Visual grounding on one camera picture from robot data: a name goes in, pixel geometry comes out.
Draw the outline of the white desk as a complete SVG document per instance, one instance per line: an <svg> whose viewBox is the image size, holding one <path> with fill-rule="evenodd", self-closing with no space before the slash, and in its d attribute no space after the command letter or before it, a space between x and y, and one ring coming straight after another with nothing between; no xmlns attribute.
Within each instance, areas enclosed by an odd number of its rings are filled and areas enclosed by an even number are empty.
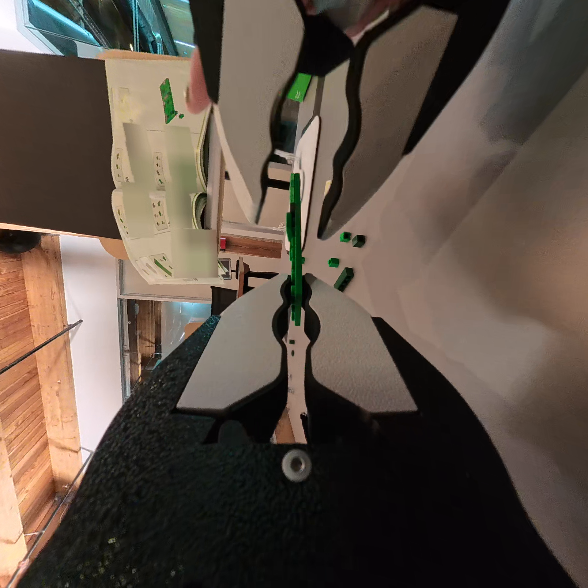
<svg viewBox="0 0 588 588"><path fill-rule="evenodd" d="M347 295L462 394L587 587L587 1L511 1L344 229Z"/></svg>

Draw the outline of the person's right hand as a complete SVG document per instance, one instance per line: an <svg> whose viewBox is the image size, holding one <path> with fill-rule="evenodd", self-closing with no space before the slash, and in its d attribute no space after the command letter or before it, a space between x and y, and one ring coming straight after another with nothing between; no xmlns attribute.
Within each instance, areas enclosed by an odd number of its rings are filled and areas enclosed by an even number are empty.
<svg viewBox="0 0 588 588"><path fill-rule="evenodd" d="M190 57L185 102L187 110L195 115L216 104L208 95L199 47L195 47Z"/></svg>

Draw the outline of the scattered loose green bricks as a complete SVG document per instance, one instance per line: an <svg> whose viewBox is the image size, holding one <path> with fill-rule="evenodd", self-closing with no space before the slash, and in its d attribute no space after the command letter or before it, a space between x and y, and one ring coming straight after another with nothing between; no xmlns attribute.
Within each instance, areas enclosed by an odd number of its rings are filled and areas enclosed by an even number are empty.
<svg viewBox="0 0 588 588"><path fill-rule="evenodd" d="M344 292L355 277L354 268L349 265L352 257L356 254L351 254L351 249L358 251L366 245L366 235L362 233L352 233L349 231L342 231L339 234L339 243L341 247L337 250L336 255L331 255L327 258L327 267L331 269L341 270L340 274L334 282L334 288L340 292Z"/></svg>

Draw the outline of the green mosaic brick plate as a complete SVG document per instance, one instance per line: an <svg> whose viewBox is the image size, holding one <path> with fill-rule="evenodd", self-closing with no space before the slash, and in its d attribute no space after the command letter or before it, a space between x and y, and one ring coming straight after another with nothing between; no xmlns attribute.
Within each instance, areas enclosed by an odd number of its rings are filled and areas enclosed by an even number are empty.
<svg viewBox="0 0 588 588"><path fill-rule="evenodd" d="M286 236L290 260L290 315L295 326L301 325L303 302L302 220L300 175L292 173L289 184L289 210L286 213Z"/></svg>

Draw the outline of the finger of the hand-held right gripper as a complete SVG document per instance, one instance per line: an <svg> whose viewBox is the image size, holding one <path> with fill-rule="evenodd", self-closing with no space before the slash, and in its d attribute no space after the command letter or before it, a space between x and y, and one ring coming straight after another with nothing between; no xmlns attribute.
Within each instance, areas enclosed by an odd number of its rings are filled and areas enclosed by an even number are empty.
<svg viewBox="0 0 588 588"><path fill-rule="evenodd" d="M403 5L369 28L349 58L348 124L334 154L318 238L329 239L393 173L458 21L439 5Z"/></svg>
<svg viewBox="0 0 588 588"><path fill-rule="evenodd" d="M266 197L279 93L295 74L304 30L296 1L224 2L214 117L233 190L252 224Z"/></svg>

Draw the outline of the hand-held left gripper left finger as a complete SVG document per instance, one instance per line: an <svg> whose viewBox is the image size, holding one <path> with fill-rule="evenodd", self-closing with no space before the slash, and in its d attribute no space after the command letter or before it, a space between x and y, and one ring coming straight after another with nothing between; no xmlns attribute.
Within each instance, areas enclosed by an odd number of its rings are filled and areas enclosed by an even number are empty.
<svg viewBox="0 0 588 588"><path fill-rule="evenodd" d="M286 374L289 291L290 276L278 274L223 311L178 410L220 414Z"/></svg>

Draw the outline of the black flat panel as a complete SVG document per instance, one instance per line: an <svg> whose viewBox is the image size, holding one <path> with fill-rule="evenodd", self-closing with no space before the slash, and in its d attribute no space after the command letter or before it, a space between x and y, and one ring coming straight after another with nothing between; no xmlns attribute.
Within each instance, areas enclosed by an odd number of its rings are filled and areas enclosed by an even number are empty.
<svg viewBox="0 0 588 588"><path fill-rule="evenodd" d="M105 62L1 51L1 224L120 239Z"/></svg>

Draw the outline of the black round object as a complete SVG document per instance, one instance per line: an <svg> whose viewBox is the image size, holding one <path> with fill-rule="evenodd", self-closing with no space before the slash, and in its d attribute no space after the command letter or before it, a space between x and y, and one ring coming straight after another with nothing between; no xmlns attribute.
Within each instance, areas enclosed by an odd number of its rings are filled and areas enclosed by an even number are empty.
<svg viewBox="0 0 588 588"><path fill-rule="evenodd" d="M1 252L23 254L40 244L42 234L38 232L1 229Z"/></svg>

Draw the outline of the black metal rod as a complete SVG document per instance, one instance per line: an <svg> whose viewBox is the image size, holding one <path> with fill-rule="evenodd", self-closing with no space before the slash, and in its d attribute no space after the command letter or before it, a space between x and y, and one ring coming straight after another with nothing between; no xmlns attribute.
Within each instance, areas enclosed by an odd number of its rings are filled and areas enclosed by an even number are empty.
<svg viewBox="0 0 588 588"><path fill-rule="evenodd" d="M16 365L20 364L21 362L23 362L24 360L26 360L28 357L33 356L36 352L40 351L41 349L44 349L46 346L48 346L50 343L54 342L55 340L59 339L61 336L63 336L64 334L67 334L68 332L70 332L72 329L78 327L79 325L81 325L84 322L83 319L77 320L75 323L71 323L69 324L67 327L65 327L64 329L62 329L60 332L58 332L57 334L53 335L52 337L50 337L49 339L47 339L46 341L43 341L40 345L35 346L34 348L32 348L31 350L27 351L25 354L23 354L22 356L18 357L17 359L15 359L14 361L12 361L9 364L6 364L4 367L1 368L0 374L3 375L4 373L6 373L7 371L11 370L12 368L14 368Z"/></svg>

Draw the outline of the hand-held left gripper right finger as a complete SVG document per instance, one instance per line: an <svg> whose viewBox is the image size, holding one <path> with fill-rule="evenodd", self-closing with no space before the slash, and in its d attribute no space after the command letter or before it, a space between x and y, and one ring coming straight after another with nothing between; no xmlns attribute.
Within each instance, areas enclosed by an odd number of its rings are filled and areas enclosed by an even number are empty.
<svg viewBox="0 0 588 588"><path fill-rule="evenodd" d="M417 406L371 315L312 274L305 275L305 333L317 384L372 414Z"/></svg>

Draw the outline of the white oval board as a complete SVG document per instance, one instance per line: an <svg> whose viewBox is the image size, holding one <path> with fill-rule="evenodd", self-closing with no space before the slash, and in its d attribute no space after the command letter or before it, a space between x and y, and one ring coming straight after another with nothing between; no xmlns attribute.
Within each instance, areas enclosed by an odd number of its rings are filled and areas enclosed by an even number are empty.
<svg viewBox="0 0 588 588"><path fill-rule="evenodd" d="M302 250L304 250L305 247L319 136L320 116L315 115L307 124L300 137L292 167L292 172L298 174L300 180L300 228Z"/></svg>

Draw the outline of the glass partition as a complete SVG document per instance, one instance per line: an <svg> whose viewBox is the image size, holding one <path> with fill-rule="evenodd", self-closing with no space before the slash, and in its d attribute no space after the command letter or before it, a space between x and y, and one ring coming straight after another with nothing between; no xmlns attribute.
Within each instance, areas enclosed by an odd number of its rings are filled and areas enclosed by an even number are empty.
<svg viewBox="0 0 588 588"><path fill-rule="evenodd" d="M121 49L188 58L195 48L188 1L15 1L20 32L65 56Z"/></svg>

